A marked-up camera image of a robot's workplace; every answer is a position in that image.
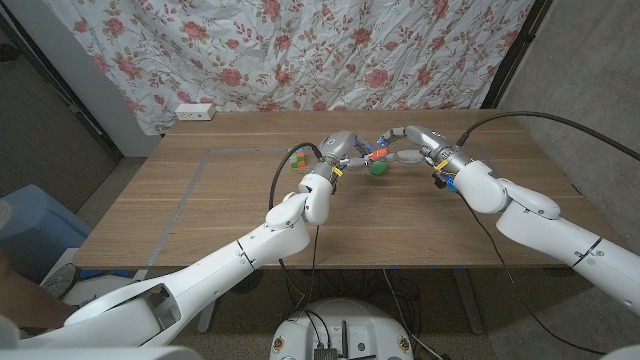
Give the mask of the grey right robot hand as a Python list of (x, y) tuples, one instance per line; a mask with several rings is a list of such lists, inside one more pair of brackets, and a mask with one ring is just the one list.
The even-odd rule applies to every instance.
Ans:
[(450, 173), (458, 173), (472, 162), (469, 156), (457, 149), (443, 135), (416, 125), (392, 128), (377, 140), (377, 144), (382, 148), (388, 148), (391, 143), (400, 139), (407, 139), (414, 145), (419, 145), (420, 149), (391, 151), (381, 158), (387, 162), (397, 161), (407, 165), (425, 162), (435, 170)]

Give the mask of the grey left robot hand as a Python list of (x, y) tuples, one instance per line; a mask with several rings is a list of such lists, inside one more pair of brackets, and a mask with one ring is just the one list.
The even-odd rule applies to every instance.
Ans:
[(319, 145), (321, 159), (333, 166), (343, 165), (352, 149), (357, 150), (362, 157), (373, 153), (373, 147), (353, 131), (333, 133)]

